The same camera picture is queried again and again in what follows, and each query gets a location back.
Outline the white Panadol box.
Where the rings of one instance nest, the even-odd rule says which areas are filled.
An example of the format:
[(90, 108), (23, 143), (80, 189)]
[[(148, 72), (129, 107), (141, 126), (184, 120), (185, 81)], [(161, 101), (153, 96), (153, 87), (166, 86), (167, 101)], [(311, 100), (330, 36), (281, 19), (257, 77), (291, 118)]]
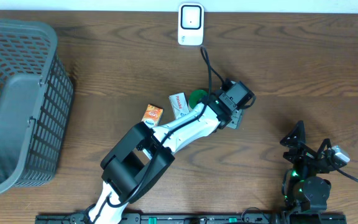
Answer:
[(175, 119), (179, 119), (190, 112), (184, 93), (176, 93), (174, 95), (170, 95), (168, 98), (171, 103)]

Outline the green lid white jar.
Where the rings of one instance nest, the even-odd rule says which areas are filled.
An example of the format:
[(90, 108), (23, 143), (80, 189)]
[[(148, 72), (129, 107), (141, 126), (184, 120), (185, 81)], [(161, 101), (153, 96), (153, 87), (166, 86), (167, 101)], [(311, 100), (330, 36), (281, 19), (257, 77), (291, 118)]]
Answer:
[(191, 93), (188, 99), (189, 111), (192, 111), (194, 107), (199, 103), (202, 98), (208, 95), (208, 92), (205, 90), (195, 90)]

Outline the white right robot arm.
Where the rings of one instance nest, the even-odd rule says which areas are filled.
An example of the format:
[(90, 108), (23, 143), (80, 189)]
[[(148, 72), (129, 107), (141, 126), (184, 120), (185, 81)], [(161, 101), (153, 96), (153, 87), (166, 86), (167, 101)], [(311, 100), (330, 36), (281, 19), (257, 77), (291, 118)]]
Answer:
[(324, 139), (319, 149), (314, 151), (306, 145), (305, 126), (302, 120), (280, 141), (288, 148), (283, 158), (293, 164), (284, 178), (282, 194), (285, 196), (286, 217), (293, 214), (316, 214), (327, 209), (331, 183), (318, 177), (334, 170), (338, 148)]

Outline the orange small carton box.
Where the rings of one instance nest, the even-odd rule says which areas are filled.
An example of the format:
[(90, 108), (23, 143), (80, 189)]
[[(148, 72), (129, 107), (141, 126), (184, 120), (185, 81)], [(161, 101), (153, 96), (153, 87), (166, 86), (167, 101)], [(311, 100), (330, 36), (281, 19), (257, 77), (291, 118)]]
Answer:
[(146, 111), (142, 117), (144, 122), (149, 128), (158, 126), (163, 115), (163, 108), (154, 105), (147, 105)]

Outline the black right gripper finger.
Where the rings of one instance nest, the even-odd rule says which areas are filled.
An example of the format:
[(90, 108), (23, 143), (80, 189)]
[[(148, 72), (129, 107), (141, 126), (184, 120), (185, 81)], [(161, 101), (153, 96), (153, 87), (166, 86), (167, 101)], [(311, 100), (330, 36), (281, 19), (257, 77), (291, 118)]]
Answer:
[(326, 138), (322, 141), (318, 151), (317, 155), (322, 156), (325, 149), (331, 148), (331, 140), (329, 138)]
[(302, 120), (299, 120), (295, 127), (280, 140), (282, 146), (288, 148), (298, 148), (302, 144), (306, 144), (305, 126)]

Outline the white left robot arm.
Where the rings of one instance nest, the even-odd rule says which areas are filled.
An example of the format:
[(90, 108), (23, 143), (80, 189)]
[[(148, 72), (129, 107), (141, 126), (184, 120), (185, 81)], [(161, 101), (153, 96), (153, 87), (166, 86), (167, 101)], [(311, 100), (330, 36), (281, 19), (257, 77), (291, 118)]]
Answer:
[(144, 122), (133, 126), (101, 161), (103, 189), (85, 213), (85, 223), (119, 223), (127, 205), (155, 185), (178, 151), (225, 128), (254, 101), (254, 93), (242, 82), (227, 80), (181, 118), (153, 128)]

